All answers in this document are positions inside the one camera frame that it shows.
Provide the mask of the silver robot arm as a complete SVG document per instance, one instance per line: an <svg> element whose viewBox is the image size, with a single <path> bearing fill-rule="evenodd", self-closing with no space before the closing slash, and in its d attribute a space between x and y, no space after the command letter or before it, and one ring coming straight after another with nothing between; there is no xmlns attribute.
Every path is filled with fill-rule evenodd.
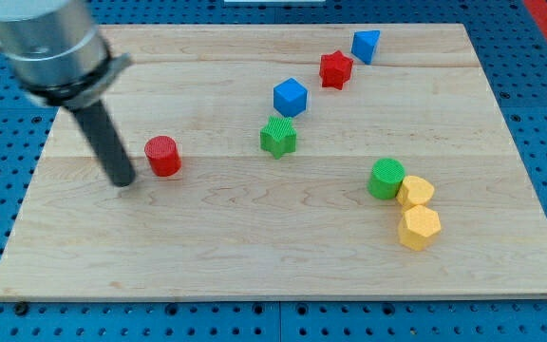
<svg viewBox="0 0 547 342"><path fill-rule="evenodd" d="M0 0L0 51L35 103L70 110L97 103L132 64L82 0Z"/></svg>

